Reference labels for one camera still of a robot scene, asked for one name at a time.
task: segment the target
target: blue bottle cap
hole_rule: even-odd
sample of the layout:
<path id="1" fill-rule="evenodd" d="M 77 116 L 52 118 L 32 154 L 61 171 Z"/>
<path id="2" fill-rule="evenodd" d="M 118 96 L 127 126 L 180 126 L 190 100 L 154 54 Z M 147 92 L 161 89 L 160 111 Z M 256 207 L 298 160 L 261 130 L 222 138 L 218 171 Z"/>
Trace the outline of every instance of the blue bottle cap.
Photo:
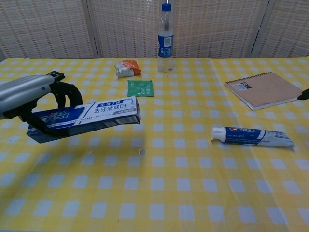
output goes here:
<path id="1" fill-rule="evenodd" d="M 162 11 L 171 11 L 172 5 L 170 3 L 163 3 L 162 4 Z"/>

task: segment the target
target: yellow checkered tablecloth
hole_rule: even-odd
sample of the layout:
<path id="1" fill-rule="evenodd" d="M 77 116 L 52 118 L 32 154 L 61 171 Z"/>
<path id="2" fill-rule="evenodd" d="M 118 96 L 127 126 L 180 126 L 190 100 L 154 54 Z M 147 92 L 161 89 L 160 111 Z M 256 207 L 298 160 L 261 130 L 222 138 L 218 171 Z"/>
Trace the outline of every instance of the yellow checkered tablecloth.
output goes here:
<path id="1" fill-rule="evenodd" d="M 52 70 L 84 102 L 126 96 L 120 59 L 7 59 L 0 81 Z M 141 124 L 38 144 L 18 118 L 0 121 L 0 229 L 28 231 L 309 231 L 309 101 L 251 111 L 224 82 L 268 71 L 309 87 L 309 57 L 176 59 L 139 97 Z M 56 108 L 53 95 L 36 110 Z M 215 125 L 286 131 L 296 150 L 210 141 Z M 138 149 L 146 149 L 145 157 Z"/>

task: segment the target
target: woven wall panel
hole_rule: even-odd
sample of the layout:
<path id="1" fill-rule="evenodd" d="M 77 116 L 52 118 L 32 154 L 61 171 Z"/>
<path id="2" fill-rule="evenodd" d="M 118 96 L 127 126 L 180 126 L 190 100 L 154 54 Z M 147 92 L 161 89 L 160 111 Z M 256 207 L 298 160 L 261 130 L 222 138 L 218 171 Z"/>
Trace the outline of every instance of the woven wall panel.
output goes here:
<path id="1" fill-rule="evenodd" d="M 309 0 L 277 0 L 258 57 L 309 56 Z"/>
<path id="2" fill-rule="evenodd" d="M 94 58 L 80 0 L 1 0 L 6 58 Z"/>
<path id="3" fill-rule="evenodd" d="M 103 57 L 155 57 L 159 0 L 91 0 Z M 264 0 L 177 0 L 176 57 L 240 58 Z"/>

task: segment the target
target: toothpaste tube cap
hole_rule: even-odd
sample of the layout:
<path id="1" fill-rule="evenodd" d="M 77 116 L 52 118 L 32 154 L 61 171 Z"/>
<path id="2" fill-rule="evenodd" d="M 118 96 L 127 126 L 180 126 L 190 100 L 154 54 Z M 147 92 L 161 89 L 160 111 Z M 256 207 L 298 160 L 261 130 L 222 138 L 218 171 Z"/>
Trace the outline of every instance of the toothpaste tube cap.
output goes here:
<path id="1" fill-rule="evenodd" d="M 211 140 L 219 139 L 221 142 L 226 140 L 226 129 L 224 127 L 213 127 L 211 129 Z"/>

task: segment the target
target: toothpaste box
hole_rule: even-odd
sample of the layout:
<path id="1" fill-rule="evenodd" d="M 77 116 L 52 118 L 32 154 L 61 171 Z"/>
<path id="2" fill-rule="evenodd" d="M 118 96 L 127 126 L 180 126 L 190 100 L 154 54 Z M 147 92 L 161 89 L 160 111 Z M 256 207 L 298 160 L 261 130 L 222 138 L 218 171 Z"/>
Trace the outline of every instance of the toothpaste box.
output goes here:
<path id="1" fill-rule="evenodd" d="M 135 96 L 40 111 L 34 114 L 50 128 L 67 129 L 69 136 L 122 124 L 140 123 L 140 108 Z M 27 135 L 39 143 L 63 138 L 43 134 L 32 126 L 28 127 Z"/>

